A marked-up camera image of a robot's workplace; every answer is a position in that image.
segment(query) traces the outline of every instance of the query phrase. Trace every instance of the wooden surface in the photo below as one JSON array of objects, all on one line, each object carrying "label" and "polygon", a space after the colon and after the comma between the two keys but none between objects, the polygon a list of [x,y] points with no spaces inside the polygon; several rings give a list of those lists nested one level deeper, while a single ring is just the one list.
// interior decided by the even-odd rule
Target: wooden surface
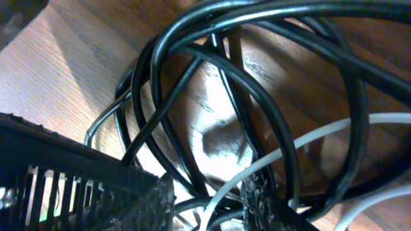
[{"label": "wooden surface", "polygon": [[[150,38],[187,8],[190,0],[51,0],[44,12],[0,54],[0,111],[43,124],[78,142],[114,98],[114,89],[126,67],[138,57]],[[334,19],[353,51],[411,81],[411,27],[370,19]],[[279,105],[295,138],[330,122],[348,117],[344,86],[338,69],[283,37],[252,26],[238,29],[230,44],[241,44],[246,71],[258,79]],[[189,57],[175,55],[163,67],[166,92]],[[371,112],[409,112],[410,109],[367,86]],[[148,85],[144,110],[154,108]],[[277,148],[261,109],[250,102],[254,126],[266,151]],[[138,132],[128,106],[130,133]],[[215,67],[204,64],[171,109],[169,116],[200,170],[216,180],[228,180],[250,162],[251,152],[236,120]],[[367,158],[357,181],[389,166],[395,151],[408,148],[408,126],[371,126]],[[158,127],[154,132],[162,150],[176,164],[177,156]],[[349,131],[338,132],[299,149],[304,193],[323,191],[345,158]],[[114,120],[110,118],[94,138],[94,147],[121,158]],[[143,146],[143,167],[156,175],[164,169]],[[272,164],[280,186],[281,160]],[[177,201],[188,195],[176,184]],[[332,230],[339,205],[315,222]],[[362,214],[350,230],[409,230],[411,203],[400,198]]]}]

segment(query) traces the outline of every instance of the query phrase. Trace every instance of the black cable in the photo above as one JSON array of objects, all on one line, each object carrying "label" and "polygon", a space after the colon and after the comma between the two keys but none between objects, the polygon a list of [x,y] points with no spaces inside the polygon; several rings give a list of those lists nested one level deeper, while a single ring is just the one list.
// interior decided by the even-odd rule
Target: black cable
[{"label": "black cable", "polygon": [[[91,145],[91,137],[95,134],[97,127],[99,127],[104,119],[116,111],[116,125],[119,138],[122,140],[125,148],[128,146],[122,163],[129,165],[140,147],[147,143],[162,166],[171,172],[175,179],[196,197],[196,199],[182,204],[186,207],[204,206],[208,200],[208,198],[204,199],[201,197],[207,195],[204,177],[198,170],[197,165],[186,155],[166,114],[203,60],[211,62],[219,70],[241,127],[249,141],[250,147],[256,154],[254,160],[263,157],[265,152],[258,140],[256,131],[252,127],[241,95],[232,85],[234,82],[243,87],[259,103],[273,128],[284,157],[287,185],[286,199],[292,199],[291,206],[293,208],[296,208],[297,205],[311,206],[311,209],[302,215],[308,219],[316,219],[324,215],[340,201],[353,200],[377,191],[393,181],[393,179],[403,175],[411,166],[409,159],[402,159],[402,162],[397,163],[400,167],[389,169],[390,171],[387,171],[384,175],[349,188],[365,155],[369,132],[369,110],[363,81],[409,107],[411,106],[411,84],[355,56],[341,34],[333,25],[320,16],[372,17],[410,23],[410,12],[411,4],[401,1],[328,0],[320,2],[297,0],[292,2],[276,1],[262,3],[261,1],[246,0],[212,0],[201,2],[190,8],[175,23],[169,26],[163,34],[147,44],[134,67],[131,83],[130,75],[122,80],[116,91],[117,100],[99,116],[89,131],[87,131],[85,143],[89,146]],[[284,18],[289,17],[295,17],[297,20],[300,20],[311,28],[314,33],[283,21]],[[222,38],[230,33],[228,30],[245,23],[254,23],[266,30],[282,35],[320,55],[325,60],[336,64],[340,69],[347,92],[350,118],[352,120],[351,136],[349,151],[342,170],[336,179],[332,181],[325,194],[299,197],[299,166],[293,145],[293,137],[283,115],[264,88],[244,70],[237,68],[225,57]],[[192,44],[195,40],[206,36],[212,36],[216,48],[211,48],[209,41],[204,46]],[[160,81],[161,66],[168,56],[177,52],[193,55],[193,59],[163,99]],[[153,100],[157,110],[146,121],[140,94],[141,87],[148,80],[151,80]],[[123,105],[130,98],[130,95],[137,123],[140,127],[140,132],[131,143],[123,110]],[[173,167],[151,136],[153,129],[160,122],[166,130],[175,151],[179,154],[184,170],[192,184]],[[263,169],[263,176],[268,184],[270,184],[273,193],[275,193],[273,172],[269,167]],[[222,207],[234,210],[233,208],[239,205],[241,204],[236,202],[235,204],[223,205]],[[215,221],[220,219],[218,221],[221,223],[221,220],[227,217],[225,214],[232,212],[232,210],[218,209],[218,215],[216,215],[218,218]]]},{"label": "black cable", "polygon": [[[219,34],[217,33],[213,33],[211,35],[211,39],[213,41],[214,47],[217,48],[218,52],[222,56],[225,56],[223,39],[221,38],[221,36],[219,36]],[[244,99],[242,98],[241,94],[236,90],[233,80],[231,78],[227,78],[225,73],[221,69],[219,69],[218,72],[223,81],[225,90],[229,95],[231,105],[234,108],[234,111],[237,115],[238,122],[241,125],[241,129],[243,130],[250,144],[251,150],[253,152],[252,161],[255,162],[266,155],[264,147],[258,139],[257,133],[252,125],[248,110],[244,104]],[[270,166],[264,167],[262,169],[262,172],[265,179],[267,179],[268,188],[271,190],[271,193],[275,194],[276,188],[274,172],[271,170]]]},{"label": "black cable", "polygon": [[[211,197],[206,198],[193,198],[180,202],[174,206],[174,215],[180,214],[184,211],[195,209],[199,207],[206,207],[210,203]],[[243,205],[235,200],[229,198],[223,198],[218,204],[219,207],[228,207],[230,209],[242,209]]]},{"label": "black cable", "polygon": [[[335,44],[342,46],[345,50],[351,52],[347,42],[331,27],[327,20],[321,18],[314,19],[311,17],[303,17],[299,20],[310,27],[316,34],[332,40]],[[277,24],[279,26],[290,28],[291,23],[281,21]],[[257,22],[257,25],[273,31],[274,33],[277,32],[277,30],[273,30],[277,26],[274,22]],[[340,71],[347,91],[351,118],[349,150],[341,172],[331,183],[323,201],[320,205],[314,206],[302,213],[303,217],[310,220],[315,220],[323,216],[341,200],[361,166],[367,147],[369,131],[367,95],[363,82],[357,78],[352,78],[361,73],[358,73],[358,71],[355,70],[352,71],[346,69],[344,66],[340,66]]]},{"label": "black cable", "polygon": [[[129,87],[131,86],[131,79],[132,79],[132,69],[128,68],[127,72],[123,75],[122,79],[120,80],[119,84],[116,88],[115,99],[121,97],[126,91],[130,91]],[[128,132],[127,122],[126,122],[126,107],[125,105],[122,106],[119,110],[114,113],[114,121],[116,122],[117,128],[117,135],[118,139],[120,140],[121,147],[123,151],[126,152],[127,148],[131,144],[130,134]],[[134,157],[134,165],[139,169],[143,169],[140,164],[140,161],[137,157]]]}]

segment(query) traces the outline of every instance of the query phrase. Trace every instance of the white cable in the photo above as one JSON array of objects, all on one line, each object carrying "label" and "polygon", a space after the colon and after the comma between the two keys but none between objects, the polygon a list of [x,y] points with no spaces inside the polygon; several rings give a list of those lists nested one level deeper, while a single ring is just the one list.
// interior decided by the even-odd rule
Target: white cable
[{"label": "white cable", "polygon": [[390,189],[384,192],[370,196],[352,207],[348,212],[346,212],[340,222],[336,225],[334,231],[344,231],[348,228],[349,224],[354,220],[357,215],[359,215],[365,209],[387,199],[405,196],[411,194],[411,185],[403,185],[396,189]]},{"label": "white cable", "polygon": [[[370,124],[374,123],[401,123],[401,124],[411,124],[411,114],[410,113],[377,113],[377,114],[370,114]],[[324,137],[328,134],[337,132],[339,130],[343,130],[347,128],[351,124],[350,118],[342,119],[340,121],[336,121],[334,123],[330,123],[326,126],[321,128],[317,128],[307,134],[297,138],[294,140],[295,148],[300,148],[301,146],[310,143],[318,138]],[[262,167],[266,166],[267,164],[276,161],[277,159],[281,158],[281,150],[277,149],[270,154],[266,155],[265,157],[257,160],[253,163],[250,167],[244,169],[242,172],[238,173],[235,177],[233,177],[229,182],[225,183],[223,187],[218,190],[218,192],[213,196],[213,199],[208,204],[205,212],[202,215],[201,223],[200,223],[200,230],[199,231],[206,231],[207,224],[210,220],[210,217],[216,208],[217,204],[220,200],[233,188],[236,186],[238,182],[246,178],[247,176],[255,173],[256,171],[260,170]]]}]

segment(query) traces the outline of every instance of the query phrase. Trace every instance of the cable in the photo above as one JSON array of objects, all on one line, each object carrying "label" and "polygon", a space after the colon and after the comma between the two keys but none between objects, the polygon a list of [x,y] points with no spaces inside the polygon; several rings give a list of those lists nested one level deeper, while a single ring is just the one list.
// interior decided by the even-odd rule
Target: cable
[{"label": "cable", "polygon": [[[401,124],[411,124],[411,114],[408,113],[379,113],[370,115],[370,124],[375,123],[401,123]],[[305,144],[310,143],[318,138],[324,137],[331,133],[337,132],[350,125],[350,119],[342,119],[334,123],[330,123],[321,128],[317,128],[294,141],[295,147],[300,148]],[[271,152],[269,155],[259,159],[257,162],[253,163],[250,167],[244,169],[242,172],[238,173],[229,182],[225,183],[223,187],[213,196],[210,204],[207,206],[205,212],[202,215],[200,230],[206,230],[208,221],[210,220],[211,214],[213,213],[216,204],[224,197],[225,193],[232,189],[238,182],[243,180],[245,177],[255,173],[267,164],[276,161],[281,158],[281,150],[277,149]]]},{"label": "cable", "polygon": [[[213,33],[211,35],[211,39],[213,41],[213,46],[217,48],[218,52],[220,52],[221,55],[224,56],[225,49],[221,36],[219,36],[219,34]],[[238,122],[241,125],[241,129],[243,130],[250,144],[251,150],[253,152],[252,161],[255,162],[259,158],[263,158],[266,155],[266,153],[252,125],[248,110],[244,104],[244,99],[242,98],[241,94],[237,91],[234,85],[235,83],[231,80],[231,78],[228,78],[225,75],[224,71],[222,71],[221,69],[218,70],[218,73],[220,74],[224,87],[229,95],[231,105],[234,108],[234,111],[237,115]],[[270,166],[267,166],[263,169],[263,175],[267,179],[268,188],[271,190],[271,193],[275,194],[276,188],[274,173],[271,170]]]},{"label": "cable", "polygon": [[[180,214],[184,211],[190,210],[190,209],[195,209],[198,207],[205,207],[207,206],[211,201],[211,197],[206,197],[206,198],[193,198],[190,200],[186,200],[183,202],[180,202],[174,206],[174,215]],[[228,207],[230,209],[242,209],[243,205],[239,203],[238,201],[228,199],[228,198],[223,198],[218,206],[222,207]]]},{"label": "cable", "polygon": [[349,224],[357,217],[362,211],[368,209],[369,207],[391,198],[396,198],[399,196],[406,196],[411,194],[411,185],[402,185],[395,189],[390,189],[374,196],[370,196],[360,202],[358,202],[354,207],[349,209],[345,214],[342,215],[341,220],[337,223],[335,231],[344,231],[348,228]]},{"label": "cable", "polygon": [[[221,223],[224,223],[231,219],[240,219],[243,217],[243,213],[244,212],[242,209],[225,211],[221,213],[220,215],[211,218],[211,224],[209,225],[208,230],[212,230],[213,228],[217,227]],[[197,231],[199,229],[200,229],[200,226],[196,226],[191,231]]]},{"label": "cable", "polygon": [[[254,153],[253,162],[255,161],[255,163],[244,172],[248,173],[253,170],[252,166],[254,168],[257,166],[255,171],[258,171],[267,162],[282,155],[286,170],[287,188],[285,200],[289,202],[293,209],[301,205],[310,205],[311,209],[305,211],[302,216],[308,220],[317,219],[340,201],[353,200],[376,193],[377,190],[388,185],[393,179],[405,174],[411,166],[410,160],[403,157],[399,160],[402,162],[397,162],[399,167],[390,168],[386,175],[379,175],[379,178],[373,178],[368,182],[349,188],[365,155],[369,124],[382,123],[384,121],[391,123],[396,116],[399,117],[400,122],[404,119],[407,122],[407,119],[409,119],[408,114],[377,114],[371,115],[369,118],[364,82],[380,89],[409,107],[411,107],[411,84],[395,74],[355,56],[341,34],[323,17],[371,17],[410,24],[410,11],[410,3],[389,0],[202,1],[191,7],[163,33],[147,43],[141,51],[134,68],[127,72],[120,81],[116,89],[115,102],[93,122],[87,131],[85,143],[91,146],[91,138],[96,133],[99,125],[109,115],[114,114],[119,139],[125,150],[125,155],[121,160],[122,164],[128,166],[133,160],[136,161],[137,152],[146,143],[160,164],[191,195],[198,199],[206,197],[205,178],[198,170],[195,161],[187,155],[186,150],[184,150],[183,145],[178,140],[172,123],[168,119],[167,112],[202,62],[210,62],[218,68],[241,128]],[[290,17],[294,17],[304,23],[314,33],[284,20]],[[328,62],[335,64],[340,69],[347,94],[350,120],[352,121],[349,150],[341,172],[332,181],[329,189],[324,194],[300,197],[300,173],[295,148],[299,147],[302,143],[310,142],[313,137],[325,135],[334,130],[349,126],[350,120],[329,124],[325,130],[319,128],[298,138],[294,143],[288,125],[270,95],[248,73],[233,65],[225,55],[222,39],[237,26],[246,23],[253,23],[256,26],[294,41],[318,54]],[[195,40],[208,36],[211,39],[209,38],[203,46],[194,44]],[[192,55],[193,58],[163,99],[160,79],[161,67],[166,59],[174,53],[187,53]],[[146,120],[141,102],[141,87],[148,80],[150,81],[156,111],[151,118]],[[266,155],[252,126],[243,98],[234,84],[242,87],[263,109],[275,133],[281,151],[276,150],[275,153]],[[131,141],[130,134],[128,133],[124,108],[125,103],[130,98],[137,124],[140,127],[140,132],[133,141]],[[191,183],[175,169],[152,137],[151,134],[154,128],[160,122],[179,156],[183,169]],[[275,198],[274,173],[269,167],[264,167],[262,173],[268,188],[272,191],[271,196]],[[227,190],[224,187],[218,193]],[[211,200],[211,205],[215,203],[218,193]],[[227,211],[224,208],[219,208],[217,216],[223,216],[222,214],[225,212]],[[200,226],[201,230],[205,230],[206,225],[207,222],[203,220]]]}]

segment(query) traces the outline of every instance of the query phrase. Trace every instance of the coiled cable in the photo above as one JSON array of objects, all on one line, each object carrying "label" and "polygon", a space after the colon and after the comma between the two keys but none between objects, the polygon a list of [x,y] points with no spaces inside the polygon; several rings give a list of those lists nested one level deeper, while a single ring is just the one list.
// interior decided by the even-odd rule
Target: coiled cable
[{"label": "coiled cable", "polygon": [[[369,123],[372,122],[369,121],[364,82],[407,106],[411,106],[411,84],[395,74],[355,56],[341,34],[324,17],[372,17],[409,24],[411,22],[410,12],[411,4],[404,1],[203,1],[191,7],[164,33],[147,43],[132,71],[119,84],[115,102],[97,118],[87,131],[85,143],[90,146],[91,137],[99,125],[109,115],[114,114],[119,138],[124,150],[126,150],[125,156],[121,160],[124,165],[130,165],[135,160],[140,147],[147,143],[162,166],[171,172],[190,194],[196,198],[208,196],[204,176],[178,140],[172,123],[167,117],[167,112],[202,62],[210,62],[218,68],[234,111],[253,150],[253,161],[267,159],[268,156],[265,155],[266,153],[256,136],[248,110],[242,103],[241,95],[232,86],[234,82],[245,89],[259,103],[277,137],[281,150],[277,154],[283,155],[286,169],[285,199],[290,202],[293,209],[299,205],[309,204],[311,209],[305,211],[302,216],[309,220],[315,220],[323,216],[341,200],[352,200],[372,193],[373,190],[402,175],[410,167],[409,161],[406,161],[403,163],[403,167],[393,169],[397,171],[393,171],[389,177],[385,177],[382,180],[383,183],[379,183],[378,179],[372,179],[362,186],[349,189],[364,158]],[[314,33],[284,20],[290,17],[304,23]],[[222,39],[233,28],[246,23],[253,23],[272,33],[282,35],[334,63],[340,69],[349,103],[351,136],[343,168],[325,194],[300,197],[300,176],[295,146],[290,129],[280,109],[254,78],[232,64],[225,56]],[[193,43],[202,37],[209,37],[203,46]],[[178,52],[187,53],[193,58],[169,93],[163,98],[160,81],[161,66],[168,56]],[[141,106],[141,87],[148,80],[150,80],[156,111],[147,121]],[[124,111],[124,105],[130,98],[140,128],[140,132],[133,141],[128,134]],[[175,169],[151,136],[152,131],[159,123],[162,123],[173,148],[179,154],[182,166],[191,183]],[[268,180],[271,191],[275,194],[272,170],[268,167],[264,168],[263,176]],[[205,219],[205,224],[202,222],[201,230],[205,230],[206,221]]]}]

